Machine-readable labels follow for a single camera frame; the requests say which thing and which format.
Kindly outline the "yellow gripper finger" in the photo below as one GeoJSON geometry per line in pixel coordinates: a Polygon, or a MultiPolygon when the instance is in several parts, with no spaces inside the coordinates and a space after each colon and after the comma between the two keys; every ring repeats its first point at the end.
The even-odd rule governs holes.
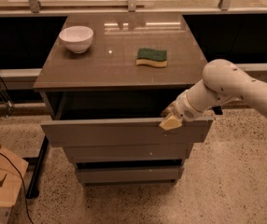
{"type": "Polygon", "coordinates": [[[168,114],[160,123],[160,127],[165,131],[173,130],[182,126],[182,118],[176,114],[168,114]]]}
{"type": "Polygon", "coordinates": [[[166,108],[163,109],[163,111],[161,112],[161,117],[166,117],[166,116],[168,116],[169,113],[173,112],[174,103],[175,102],[172,102],[166,108]]]}

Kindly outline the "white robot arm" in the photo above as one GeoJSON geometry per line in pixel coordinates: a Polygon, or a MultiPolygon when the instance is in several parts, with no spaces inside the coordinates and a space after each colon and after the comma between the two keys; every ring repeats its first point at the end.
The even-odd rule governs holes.
{"type": "Polygon", "coordinates": [[[203,69],[202,79],[180,93],[163,111],[160,127],[179,128],[209,108],[238,98],[267,118],[267,83],[248,75],[234,63],[216,59],[203,69]]]}

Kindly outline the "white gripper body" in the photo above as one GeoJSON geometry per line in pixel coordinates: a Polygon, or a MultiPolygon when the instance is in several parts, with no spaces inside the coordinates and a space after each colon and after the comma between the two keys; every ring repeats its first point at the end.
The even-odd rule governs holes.
{"type": "Polygon", "coordinates": [[[183,91],[176,97],[173,112],[178,119],[184,121],[194,121],[203,114],[202,111],[197,110],[191,103],[190,91],[183,91]]]}

